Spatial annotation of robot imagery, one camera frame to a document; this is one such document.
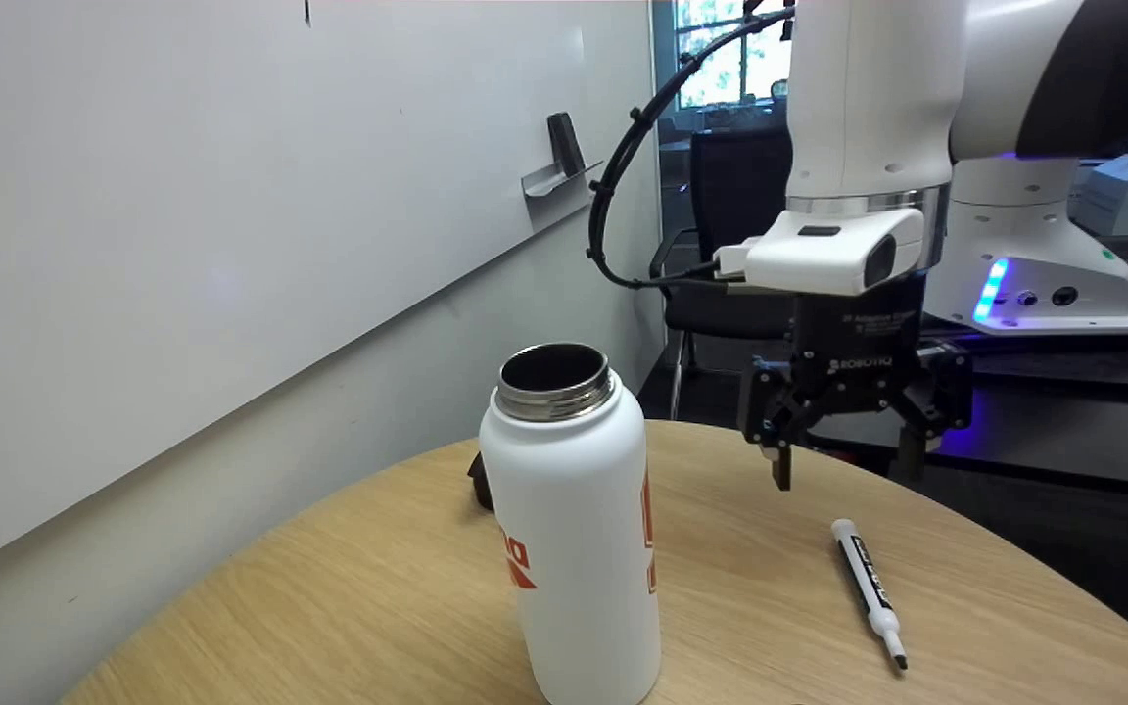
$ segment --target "whiteboard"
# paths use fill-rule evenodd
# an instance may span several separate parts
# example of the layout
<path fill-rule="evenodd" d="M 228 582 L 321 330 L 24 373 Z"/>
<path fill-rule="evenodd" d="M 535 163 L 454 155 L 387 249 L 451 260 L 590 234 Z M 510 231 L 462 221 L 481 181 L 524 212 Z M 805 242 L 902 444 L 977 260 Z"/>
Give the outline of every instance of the whiteboard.
<path fill-rule="evenodd" d="M 0 0 L 0 550 L 540 231 L 621 68 L 586 0 L 309 3 Z"/>

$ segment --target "pen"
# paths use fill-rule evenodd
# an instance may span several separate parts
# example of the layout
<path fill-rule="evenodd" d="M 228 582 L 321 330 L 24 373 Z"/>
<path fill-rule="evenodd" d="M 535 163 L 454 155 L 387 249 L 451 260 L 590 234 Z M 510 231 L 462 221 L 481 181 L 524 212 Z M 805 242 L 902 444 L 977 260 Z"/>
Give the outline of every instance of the pen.
<path fill-rule="evenodd" d="M 885 589 L 877 580 L 877 567 L 873 567 L 873 557 L 863 542 L 863 529 L 851 520 L 851 518 L 839 518 L 834 520 L 834 542 L 844 557 L 844 567 L 853 577 L 853 589 L 863 593 L 867 599 L 867 610 L 870 610 L 870 629 L 880 637 L 890 661 L 895 671 L 910 671 L 910 649 L 902 641 L 902 620 L 893 616 L 890 599 L 885 599 Z"/>

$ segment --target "white wall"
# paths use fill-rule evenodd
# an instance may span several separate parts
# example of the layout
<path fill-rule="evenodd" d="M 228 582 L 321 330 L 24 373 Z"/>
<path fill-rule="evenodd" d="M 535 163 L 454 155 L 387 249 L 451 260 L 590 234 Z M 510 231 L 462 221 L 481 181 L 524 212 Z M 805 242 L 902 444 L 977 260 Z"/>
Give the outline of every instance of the white wall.
<path fill-rule="evenodd" d="M 648 3 L 585 3 L 628 37 L 628 68 L 590 82 L 648 95 Z M 605 155 L 628 124 L 578 124 Z M 643 269 L 659 242 L 659 168 L 638 159 L 612 212 L 612 249 Z M 169 450 L 0 551 L 0 700 L 53 700 L 184 582 L 335 487 L 476 426 L 492 367 L 527 341 L 586 341 L 643 385 L 659 296 L 605 285 L 585 260 L 585 217 L 505 255 L 293 385 Z"/>

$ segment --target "wooden table surface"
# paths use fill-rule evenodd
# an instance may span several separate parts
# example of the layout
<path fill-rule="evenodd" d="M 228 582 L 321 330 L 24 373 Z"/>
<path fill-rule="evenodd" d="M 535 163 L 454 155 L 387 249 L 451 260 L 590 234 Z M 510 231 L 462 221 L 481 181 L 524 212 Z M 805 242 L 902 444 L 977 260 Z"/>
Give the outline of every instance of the wooden table surface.
<path fill-rule="evenodd" d="M 472 444 L 326 499 L 118 646 L 69 700 L 540 700 Z M 733 432 L 652 422 L 662 700 L 1128 700 L 1128 621 L 961 514 L 821 453 L 795 490 Z M 906 621 L 851 597 L 853 518 Z"/>

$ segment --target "white water bottle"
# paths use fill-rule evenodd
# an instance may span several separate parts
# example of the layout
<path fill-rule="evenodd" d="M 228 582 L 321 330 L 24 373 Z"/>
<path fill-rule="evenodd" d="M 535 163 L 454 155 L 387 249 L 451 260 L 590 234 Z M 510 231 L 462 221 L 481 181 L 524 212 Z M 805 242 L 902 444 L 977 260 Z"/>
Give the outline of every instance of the white water bottle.
<path fill-rule="evenodd" d="M 647 422 L 595 350 L 505 359 L 481 463 L 552 705 L 634 705 L 659 674 Z"/>

